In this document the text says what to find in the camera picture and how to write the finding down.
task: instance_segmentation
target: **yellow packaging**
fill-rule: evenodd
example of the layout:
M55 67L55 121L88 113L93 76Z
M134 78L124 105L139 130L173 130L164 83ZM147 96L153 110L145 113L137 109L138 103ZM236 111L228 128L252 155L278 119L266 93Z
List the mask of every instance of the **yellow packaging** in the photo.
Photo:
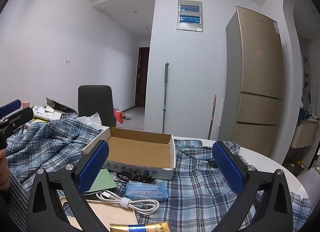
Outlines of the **yellow packaging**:
M110 224L110 232L170 232L168 222L142 225Z

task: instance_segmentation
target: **table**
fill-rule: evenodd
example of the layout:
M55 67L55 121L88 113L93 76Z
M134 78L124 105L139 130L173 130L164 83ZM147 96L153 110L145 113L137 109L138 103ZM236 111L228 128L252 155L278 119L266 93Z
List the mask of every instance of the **table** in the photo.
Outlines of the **table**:
M216 142L216 141L206 140L206 139L177 137L177 136L174 136L173 138L179 139L179 140L190 140L190 139L199 140L199 141L202 141L203 146L208 146L208 147L212 147L212 145ZM261 155L252 150L246 149L244 147L240 148L239 154L243 156L243 158L247 161L248 164L256 167L258 171L273 173L275 172L276 169L283 170L284 175L287 179L289 191L292 191L303 198L309 198L305 188L302 186L300 181L298 181L298 179L291 172L289 172L285 167L281 166L279 163L275 162L274 160L264 155Z

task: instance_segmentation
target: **gold refrigerator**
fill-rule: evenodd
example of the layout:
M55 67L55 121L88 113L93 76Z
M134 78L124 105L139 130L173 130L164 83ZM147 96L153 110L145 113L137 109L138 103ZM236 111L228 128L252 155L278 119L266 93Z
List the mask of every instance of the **gold refrigerator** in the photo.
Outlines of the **gold refrigerator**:
M218 139L268 156L278 131L284 88L278 25L237 6L226 33L227 82Z

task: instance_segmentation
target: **human hand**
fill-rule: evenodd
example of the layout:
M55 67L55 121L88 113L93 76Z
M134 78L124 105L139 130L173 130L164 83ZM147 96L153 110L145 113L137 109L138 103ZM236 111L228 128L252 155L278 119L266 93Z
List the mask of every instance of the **human hand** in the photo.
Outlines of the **human hand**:
M5 150L0 151L0 190L6 191L10 187L10 172L8 161L5 158Z

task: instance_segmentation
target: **silver bolt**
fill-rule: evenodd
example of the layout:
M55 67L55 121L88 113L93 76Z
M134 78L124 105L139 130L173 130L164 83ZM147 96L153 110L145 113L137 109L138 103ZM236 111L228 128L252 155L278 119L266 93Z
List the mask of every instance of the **silver bolt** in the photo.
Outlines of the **silver bolt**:
M277 169L276 172L278 175L283 175L283 170Z
M37 170L37 173L38 173L38 174L44 173L44 169L43 169L43 168L40 168L39 170Z
M66 170L67 170L67 171L72 171L73 168L74 168L73 164L68 164L68 165L66 166Z
M253 165L248 165L248 166L247 166L247 169L248 169L249 171L255 171L255 170L256 170L256 167L254 167Z

